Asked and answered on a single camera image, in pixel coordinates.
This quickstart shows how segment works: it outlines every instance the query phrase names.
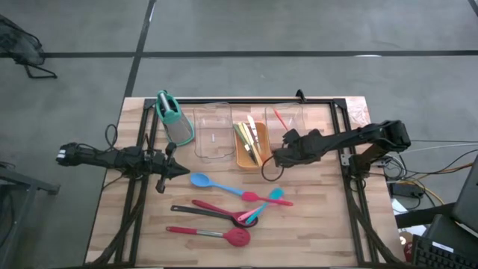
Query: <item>black chair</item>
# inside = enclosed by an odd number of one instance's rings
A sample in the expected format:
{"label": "black chair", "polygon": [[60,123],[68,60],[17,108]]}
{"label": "black chair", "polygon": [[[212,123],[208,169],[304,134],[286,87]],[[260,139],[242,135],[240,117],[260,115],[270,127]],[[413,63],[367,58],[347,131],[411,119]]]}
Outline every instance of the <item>black chair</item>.
{"label": "black chair", "polygon": [[[42,43],[33,34],[22,30],[18,25],[0,15],[0,53],[25,68],[29,78],[57,78],[52,71],[40,67],[45,63]],[[30,67],[47,72],[49,75],[32,75]]]}

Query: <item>silicone spoon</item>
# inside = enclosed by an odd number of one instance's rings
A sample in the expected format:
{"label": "silicone spoon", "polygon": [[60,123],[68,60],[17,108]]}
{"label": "silicone spoon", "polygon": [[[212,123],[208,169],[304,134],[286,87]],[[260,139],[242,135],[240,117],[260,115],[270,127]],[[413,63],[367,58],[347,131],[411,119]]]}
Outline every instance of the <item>silicone spoon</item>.
{"label": "silicone spoon", "polygon": [[257,208],[251,210],[251,211],[248,211],[246,214],[242,214],[238,220],[239,221],[243,221],[245,219],[247,219],[248,217],[250,217],[252,214],[254,214],[257,210],[261,209],[261,207],[264,206],[264,205],[261,205],[261,206],[258,206]]}
{"label": "silicone spoon", "polygon": [[224,185],[217,184],[216,182],[210,180],[208,178],[208,176],[206,176],[203,173],[192,173],[191,174],[191,183],[193,183],[197,187],[218,187],[218,188],[222,188],[223,190],[229,191],[229,192],[231,192],[233,194],[236,194],[236,195],[239,195],[239,196],[241,196],[244,193],[244,191],[242,191],[242,190],[238,190],[238,189],[234,189],[234,188],[231,188],[231,187],[227,187],[227,186],[224,186]]}
{"label": "silicone spoon", "polygon": [[205,235],[205,236],[211,236],[211,237],[217,237],[217,238],[224,238],[231,245],[235,247],[244,247],[251,241],[251,235],[249,234],[249,232],[241,228],[233,228],[227,233],[210,232],[210,231],[191,229],[191,228],[181,228],[181,227],[174,227],[174,226],[166,227],[166,230],[169,232],[178,232],[178,233],[184,233],[189,235]]}
{"label": "silicone spoon", "polygon": [[258,221],[253,221],[252,223],[246,224],[245,221],[238,221],[237,218],[228,215],[228,214],[223,214],[219,212],[214,212],[214,211],[209,211],[209,210],[204,210],[204,209],[199,209],[199,208],[190,208],[187,206],[180,206],[180,205],[172,205],[171,206],[171,211],[177,211],[177,212],[184,212],[184,213],[191,213],[191,214],[201,214],[205,216],[210,216],[210,217],[218,217],[222,218],[225,220],[230,220],[234,226],[239,227],[239,228],[250,228],[254,227]]}
{"label": "silicone spoon", "polygon": [[260,200],[260,201],[266,201],[266,202],[274,202],[280,205],[289,205],[289,206],[294,205],[292,202],[289,202],[289,201],[259,197],[259,195],[251,191],[244,191],[244,193],[240,197],[242,198],[242,200],[248,201],[248,202],[255,202]]}
{"label": "silicone spoon", "polygon": [[[269,198],[271,199],[278,199],[280,198],[282,195],[284,195],[284,191],[281,189],[281,188],[275,188],[270,194],[269,194]],[[258,216],[260,215],[260,213],[262,213],[262,211],[269,205],[268,202],[265,202],[259,210],[257,210],[256,212],[254,212],[254,214],[252,214],[247,220],[246,220],[246,224],[248,223],[254,223],[254,220],[258,218]]]}
{"label": "silicone spoon", "polygon": [[246,222],[244,220],[239,220],[239,217],[242,216],[243,214],[247,213],[246,211],[240,211],[240,212],[230,212],[230,211],[227,211],[227,210],[224,210],[224,209],[221,209],[221,208],[218,208],[212,204],[208,204],[206,202],[203,202],[203,201],[199,201],[199,200],[192,200],[191,201],[194,205],[197,205],[199,207],[202,207],[202,208],[206,208],[206,209],[209,209],[209,210],[212,210],[212,211],[215,211],[215,212],[219,212],[219,213],[222,213],[224,215],[228,215],[232,218],[235,219],[235,221],[237,221],[240,225],[243,225],[245,227],[252,227],[254,226],[255,224],[254,223],[249,223],[249,224],[246,224]]}

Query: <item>red spatula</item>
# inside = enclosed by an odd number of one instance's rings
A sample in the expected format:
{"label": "red spatula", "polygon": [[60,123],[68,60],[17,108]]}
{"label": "red spatula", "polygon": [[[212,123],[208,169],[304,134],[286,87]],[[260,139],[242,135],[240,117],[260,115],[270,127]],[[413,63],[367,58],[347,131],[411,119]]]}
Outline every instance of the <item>red spatula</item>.
{"label": "red spatula", "polygon": [[169,232],[178,232],[178,233],[184,233],[189,235],[205,235],[205,236],[212,236],[217,238],[224,238],[231,245],[235,247],[244,247],[245,245],[249,243],[249,241],[251,241],[251,235],[245,229],[241,229],[241,228],[231,229],[227,233],[210,232],[210,231],[174,227],[174,226],[168,226],[166,227],[166,230]]}
{"label": "red spatula", "polygon": [[262,201],[266,201],[266,202],[274,202],[274,203],[280,204],[280,205],[289,205],[289,206],[293,205],[293,203],[289,202],[289,201],[275,200],[275,199],[259,197],[259,195],[257,195],[256,193],[253,193],[251,191],[244,191],[244,193],[240,196],[240,198],[242,198],[242,200],[248,201],[248,202],[255,202],[255,201],[262,200]]}

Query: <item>blue spoon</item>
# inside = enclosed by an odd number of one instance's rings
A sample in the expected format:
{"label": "blue spoon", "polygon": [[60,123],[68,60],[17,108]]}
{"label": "blue spoon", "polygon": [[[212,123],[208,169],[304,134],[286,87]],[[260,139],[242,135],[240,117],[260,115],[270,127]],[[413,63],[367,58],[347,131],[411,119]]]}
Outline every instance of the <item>blue spoon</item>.
{"label": "blue spoon", "polygon": [[[281,188],[275,188],[273,189],[272,192],[270,192],[269,194],[269,198],[271,199],[279,199],[280,197],[282,197],[282,195],[284,195],[284,191],[281,189]],[[254,212],[254,214],[252,214],[247,220],[246,220],[246,224],[249,225],[251,224],[255,218],[257,218],[260,213],[266,208],[266,206],[269,205],[269,202],[265,202],[260,208],[259,210],[257,210],[256,212]]]}
{"label": "blue spoon", "polygon": [[218,187],[222,188],[223,190],[232,192],[233,194],[236,194],[238,196],[242,196],[244,191],[234,189],[231,187],[227,187],[224,185],[217,184],[216,182],[210,180],[208,176],[206,176],[203,173],[192,173],[191,174],[191,183],[193,183],[197,187]]}

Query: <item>clear plastic container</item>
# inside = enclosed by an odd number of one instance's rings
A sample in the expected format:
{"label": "clear plastic container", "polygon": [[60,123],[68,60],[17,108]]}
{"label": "clear plastic container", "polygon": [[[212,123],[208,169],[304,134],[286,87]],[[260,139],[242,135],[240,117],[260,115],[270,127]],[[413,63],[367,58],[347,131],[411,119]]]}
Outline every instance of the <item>clear plastic container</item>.
{"label": "clear plastic container", "polygon": [[268,106],[265,116],[271,150],[282,147],[282,136],[288,130],[296,129],[299,135],[306,135],[302,106],[297,103]]}
{"label": "clear plastic container", "polygon": [[194,153],[204,162],[230,161],[234,158],[234,127],[231,106],[211,103],[194,108],[196,132]]}

